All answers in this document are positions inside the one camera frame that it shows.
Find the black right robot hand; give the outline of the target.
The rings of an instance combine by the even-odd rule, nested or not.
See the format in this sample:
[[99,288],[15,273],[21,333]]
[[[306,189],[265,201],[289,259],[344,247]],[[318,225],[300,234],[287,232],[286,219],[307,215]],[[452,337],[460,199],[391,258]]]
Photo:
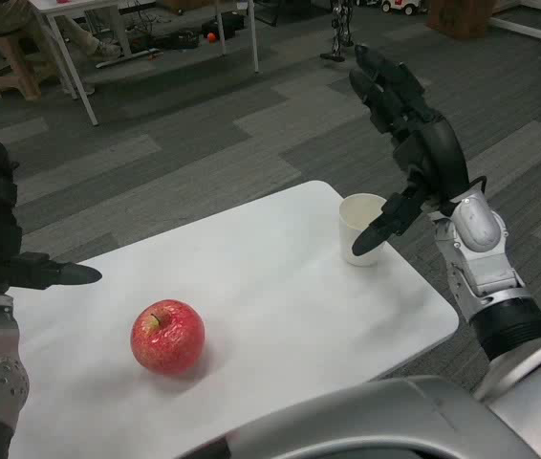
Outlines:
[[355,46],[357,68],[351,86],[370,111],[370,121],[391,136],[393,159],[406,177],[352,246],[362,256],[393,235],[404,234],[425,204],[444,207],[470,189],[465,155],[446,117],[429,106],[424,88],[403,63],[366,45]]

